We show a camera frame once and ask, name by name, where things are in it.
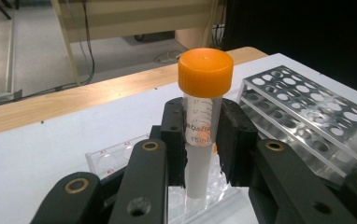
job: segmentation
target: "transparent tube body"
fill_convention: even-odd
[[[216,141],[222,96],[198,98],[184,94],[185,139],[188,163],[185,182],[188,199],[201,200],[207,193],[208,171]]]

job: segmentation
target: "floor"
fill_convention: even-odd
[[[0,12],[0,95],[22,90],[27,96],[74,82],[60,25],[47,0],[22,1],[11,9],[8,21]],[[94,77],[91,83],[175,63],[187,50],[174,39],[174,32],[91,41]],[[71,44],[82,80],[89,77],[92,61],[88,46]]]

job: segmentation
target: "orange cap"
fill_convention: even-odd
[[[223,96],[231,88],[234,61],[218,49],[191,49],[178,60],[178,86],[200,97]]]

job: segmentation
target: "centrifuge tube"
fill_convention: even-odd
[[[192,49],[178,61],[186,118],[186,206],[197,207],[205,201],[222,96],[231,88],[233,69],[231,56],[217,49]]]

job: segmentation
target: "dark background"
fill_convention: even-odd
[[[357,1],[228,0],[223,49],[282,53],[357,90]]]

